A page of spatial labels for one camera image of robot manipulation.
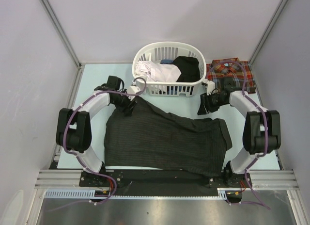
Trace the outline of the dark striped long sleeve shirt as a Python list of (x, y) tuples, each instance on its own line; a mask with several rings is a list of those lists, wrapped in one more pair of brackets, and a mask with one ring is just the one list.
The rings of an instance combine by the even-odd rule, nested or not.
[(132, 114), (117, 106), (106, 123), (105, 164), (221, 174), (231, 137), (223, 119), (167, 113), (141, 97)]

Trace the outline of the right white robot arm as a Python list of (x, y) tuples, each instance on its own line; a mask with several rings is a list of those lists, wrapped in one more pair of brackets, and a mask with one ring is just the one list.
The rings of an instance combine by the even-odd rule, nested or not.
[(227, 187), (249, 183), (248, 170), (262, 157), (280, 148), (280, 114), (268, 110), (248, 96), (246, 87), (233, 85), (224, 78), (224, 84), (216, 88), (211, 80), (204, 79), (205, 93), (201, 94), (198, 115), (216, 112), (221, 106), (235, 107), (245, 118), (242, 136), (243, 148), (229, 161), (220, 177)]

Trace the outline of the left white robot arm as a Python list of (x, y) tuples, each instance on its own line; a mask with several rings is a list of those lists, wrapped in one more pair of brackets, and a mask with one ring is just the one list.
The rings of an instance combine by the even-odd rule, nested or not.
[(91, 173), (90, 180), (96, 186), (106, 183), (105, 164), (92, 148), (91, 120), (106, 106), (120, 107), (125, 116), (132, 114), (137, 104), (135, 97), (145, 88), (139, 88), (134, 79), (125, 89), (124, 81), (116, 76), (109, 76), (108, 81), (97, 86), (93, 93), (75, 108), (62, 108), (59, 111), (56, 130), (56, 143), (67, 154), (74, 156), (82, 169)]

